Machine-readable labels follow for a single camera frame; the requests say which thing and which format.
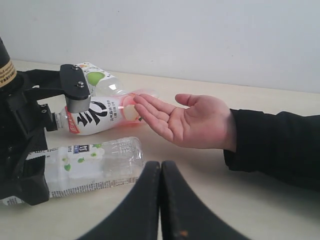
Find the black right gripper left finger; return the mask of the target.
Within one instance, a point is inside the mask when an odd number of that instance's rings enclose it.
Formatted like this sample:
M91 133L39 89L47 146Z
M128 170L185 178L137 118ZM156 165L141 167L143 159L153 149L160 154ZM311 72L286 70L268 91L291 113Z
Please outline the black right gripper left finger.
M160 163L148 161L137 182L115 208L80 240L156 240L158 238Z

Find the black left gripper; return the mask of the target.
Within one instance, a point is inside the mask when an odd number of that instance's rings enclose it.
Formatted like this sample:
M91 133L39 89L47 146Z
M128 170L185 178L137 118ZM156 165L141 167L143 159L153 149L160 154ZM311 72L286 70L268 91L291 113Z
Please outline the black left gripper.
M78 65L63 64L60 70L17 71L15 78L0 88L0 199L16 197L35 206L49 200L45 179L47 147L32 149L40 156L27 160L27 145L39 131L57 129L53 115L38 100L64 94L67 110L89 109L91 92Z

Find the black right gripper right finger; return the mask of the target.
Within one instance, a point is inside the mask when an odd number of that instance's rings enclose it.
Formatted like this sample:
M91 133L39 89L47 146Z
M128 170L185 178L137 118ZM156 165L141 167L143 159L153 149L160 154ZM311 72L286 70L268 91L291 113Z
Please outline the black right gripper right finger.
M159 209L164 240L248 239L199 199L174 161L161 164Z

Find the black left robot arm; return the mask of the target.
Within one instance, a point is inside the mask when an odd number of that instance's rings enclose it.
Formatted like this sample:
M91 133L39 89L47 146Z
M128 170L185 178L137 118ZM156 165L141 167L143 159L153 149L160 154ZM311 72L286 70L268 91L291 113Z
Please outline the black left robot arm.
M55 130L47 104L39 100L64 95L71 113L87 111L91 93L76 65L59 70L16 70L4 45L0 47L0 197L18 197L34 206L49 200L45 158L27 157L48 148L45 131Z

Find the black sleeved forearm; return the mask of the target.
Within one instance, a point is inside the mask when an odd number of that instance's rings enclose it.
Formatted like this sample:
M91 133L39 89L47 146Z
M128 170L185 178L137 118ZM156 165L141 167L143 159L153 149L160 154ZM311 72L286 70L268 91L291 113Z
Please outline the black sleeved forearm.
M320 117L282 111L231 110L235 152L224 150L231 171L261 172L286 184L320 190Z

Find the person's open hand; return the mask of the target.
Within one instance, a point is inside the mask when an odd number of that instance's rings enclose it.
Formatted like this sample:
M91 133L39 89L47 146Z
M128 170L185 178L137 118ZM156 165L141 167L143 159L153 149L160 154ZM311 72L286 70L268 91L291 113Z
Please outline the person's open hand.
M179 147L236 151L235 119L222 100L185 93L175 100L180 107L140 94L134 108L155 133Z

